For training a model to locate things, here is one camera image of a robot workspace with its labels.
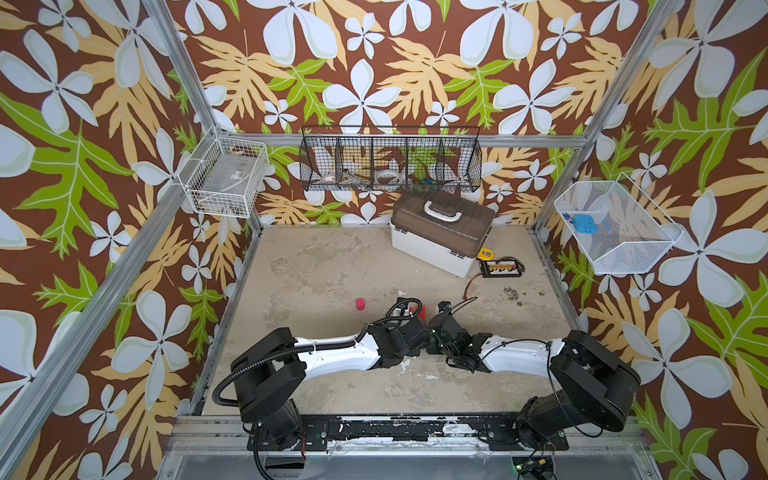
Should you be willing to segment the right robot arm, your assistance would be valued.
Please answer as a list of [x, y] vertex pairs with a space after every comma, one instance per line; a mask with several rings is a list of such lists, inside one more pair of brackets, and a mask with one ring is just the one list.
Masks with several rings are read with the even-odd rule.
[[640, 385], [639, 374], [584, 331], [563, 339], [506, 339], [471, 335], [450, 312], [428, 322], [427, 351], [443, 354], [453, 368], [470, 372], [513, 372], [546, 378], [552, 392], [534, 396], [516, 414], [513, 440], [529, 448], [557, 446], [568, 428], [592, 424], [620, 432]]

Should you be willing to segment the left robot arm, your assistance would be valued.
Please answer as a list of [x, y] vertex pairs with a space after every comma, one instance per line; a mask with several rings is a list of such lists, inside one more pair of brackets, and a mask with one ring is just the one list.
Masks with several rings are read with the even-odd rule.
[[230, 374], [214, 387], [211, 400], [239, 410], [255, 445], [264, 439], [286, 450], [305, 436], [292, 399], [303, 381], [397, 366], [418, 356], [429, 337], [426, 323], [417, 316], [381, 319], [357, 334], [327, 339], [299, 338], [287, 327], [277, 328], [231, 363]]

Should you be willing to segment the yellow tape measure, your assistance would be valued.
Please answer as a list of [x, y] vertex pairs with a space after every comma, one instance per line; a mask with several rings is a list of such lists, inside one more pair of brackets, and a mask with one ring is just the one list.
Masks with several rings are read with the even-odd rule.
[[495, 253], [490, 248], [483, 247], [478, 252], [477, 258], [480, 261], [492, 261], [495, 258]]

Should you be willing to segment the white toolbox brown lid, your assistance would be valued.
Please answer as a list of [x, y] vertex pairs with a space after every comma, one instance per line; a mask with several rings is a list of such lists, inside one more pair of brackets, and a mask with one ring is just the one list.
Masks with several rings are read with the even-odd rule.
[[446, 191], [408, 191], [394, 203], [392, 246], [465, 278], [491, 231], [495, 212]]

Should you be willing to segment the blue object in basket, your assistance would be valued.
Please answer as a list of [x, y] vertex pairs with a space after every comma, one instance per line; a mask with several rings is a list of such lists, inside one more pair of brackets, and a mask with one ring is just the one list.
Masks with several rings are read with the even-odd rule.
[[598, 232], [598, 226], [590, 215], [575, 214], [570, 218], [570, 224], [578, 234], [593, 235]]

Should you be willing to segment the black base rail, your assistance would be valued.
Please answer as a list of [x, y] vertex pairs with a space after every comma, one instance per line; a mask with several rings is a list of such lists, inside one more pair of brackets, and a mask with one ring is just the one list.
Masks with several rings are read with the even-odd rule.
[[515, 426], [515, 413], [457, 415], [302, 415], [300, 433], [291, 437], [286, 449], [295, 452], [328, 451], [333, 442], [382, 440], [386, 445], [425, 446], [436, 440], [457, 438], [476, 441], [491, 451], [522, 451], [535, 447], [545, 451], [566, 451], [565, 434], [536, 440]]

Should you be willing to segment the aluminium frame post right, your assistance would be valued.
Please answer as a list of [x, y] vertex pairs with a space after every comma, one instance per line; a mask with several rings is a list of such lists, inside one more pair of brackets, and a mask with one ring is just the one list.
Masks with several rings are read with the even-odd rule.
[[679, 5], [679, 1], [672, 0], [662, 0], [655, 3], [627, 55], [622, 60], [616, 76], [593, 116], [593, 120], [586, 127], [581, 137], [581, 144], [574, 148], [574, 153], [566, 162], [563, 171], [545, 199], [532, 226], [534, 233], [547, 227], [555, 210], [555, 200], [570, 187], [573, 180], [578, 177], [578, 171], [582, 164], [589, 159], [590, 154], [596, 149], [598, 135], [606, 129], [612, 111], [621, 102], [634, 76], [639, 72], [642, 63], [655, 45], [657, 38], [663, 33], [670, 18], [677, 13]]

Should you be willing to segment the aluminium frame post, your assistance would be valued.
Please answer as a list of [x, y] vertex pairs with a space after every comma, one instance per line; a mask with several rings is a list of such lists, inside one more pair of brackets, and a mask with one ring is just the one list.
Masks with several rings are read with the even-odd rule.
[[[202, 137], [199, 143], [205, 139], [218, 137], [236, 137], [249, 140], [238, 133], [225, 131], [214, 118], [212, 106], [206, 98], [202, 83], [195, 72], [191, 56], [179, 37], [178, 29], [167, 3], [165, 1], [144, 1], [142, 5], [148, 11], [149, 18], [158, 24], [161, 38], [168, 48], [169, 57], [179, 77], [181, 87], [187, 94], [190, 111], [198, 117], [199, 125], [202, 127]], [[184, 200], [188, 199], [181, 185], [180, 173], [178, 173], [175, 179], [170, 182], [168, 191], [158, 199], [157, 207], [149, 217], [150, 231], [152, 233], [164, 231], [170, 220], [181, 209]], [[254, 235], [259, 237], [263, 231], [263, 224], [256, 212], [255, 204], [251, 216], [243, 219], [247, 221]]]
[[532, 226], [534, 233], [547, 227], [555, 210], [555, 200], [570, 187], [573, 180], [578, 177], [578, 171], [582, 164], [589, 159], [590, 154], [596, 149], [598, 135], [606, 129], [612, 111], [621, 102], [634, 76], [639, 72], [642, 63], [655, 45], [657, 38], [663, 33], [670, 18], [677, 13], [679, 5], [679, 1], [672, 0], [662, 0], [655, 3], [627, 55], [622, 60], [616, 76], [593, 116], [593, 120], [586, 127], [581, 137], [581, 144], [574, 148], [574, 153], [566, 162], [563, 171], [545, 199]]

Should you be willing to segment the aluminium frame post left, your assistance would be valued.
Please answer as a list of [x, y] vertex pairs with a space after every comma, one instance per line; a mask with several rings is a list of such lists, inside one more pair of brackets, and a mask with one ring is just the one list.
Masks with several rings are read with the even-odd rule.
[[[161, 38], [168, 48], [169, 57], [179, 77], [181, 87], [187, 94], [190, 111], [198, 117], [199, 125], [202, 127], [202, 137], [199, 143], [205, 139], [218, 137], [236, 137], [249, 140], [238, 133], [225, 131], [214, 118], [212, 106], [206, 98], [202, 83], [195, 72], [191, 56], [179, 37], [178, 29], [167, 3], [165, 1], [144, 1], [142, 5], [148, 11], [149, 18], [158, 24]], [[181, 209], [184, 200], [188, 199], [181, 185], [180, 173], [178, 173], [175, 179], [170, 182], [168, 191], [158, 199], [157, 207], [149, 217], [150, 231], [152, 233], [164, 231], [170, 220]], [[251, 216], [243, 219], [247, 221], [254, 235], [259, 237], [263, 231], [263, 224], [256, 212], [255, 204]]]

